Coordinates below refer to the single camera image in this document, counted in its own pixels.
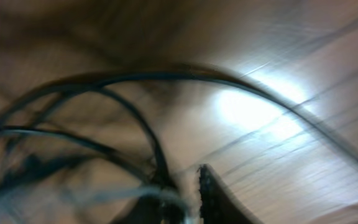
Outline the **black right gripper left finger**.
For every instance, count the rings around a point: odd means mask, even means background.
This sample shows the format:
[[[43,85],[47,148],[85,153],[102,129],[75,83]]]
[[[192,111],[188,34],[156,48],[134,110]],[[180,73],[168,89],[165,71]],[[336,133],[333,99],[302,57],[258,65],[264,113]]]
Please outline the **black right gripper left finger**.
[[[153,197],[141,197],[127,215],[110,224],[183,223],[185,213],[178,206]]]

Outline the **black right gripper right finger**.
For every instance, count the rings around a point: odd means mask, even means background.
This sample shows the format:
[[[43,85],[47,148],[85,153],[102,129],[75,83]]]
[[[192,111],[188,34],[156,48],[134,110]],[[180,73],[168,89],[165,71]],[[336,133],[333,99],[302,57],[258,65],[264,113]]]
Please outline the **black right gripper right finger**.
[[[200,218],[204,224],[262,224],[227,189],[208,164],[199,168]]]

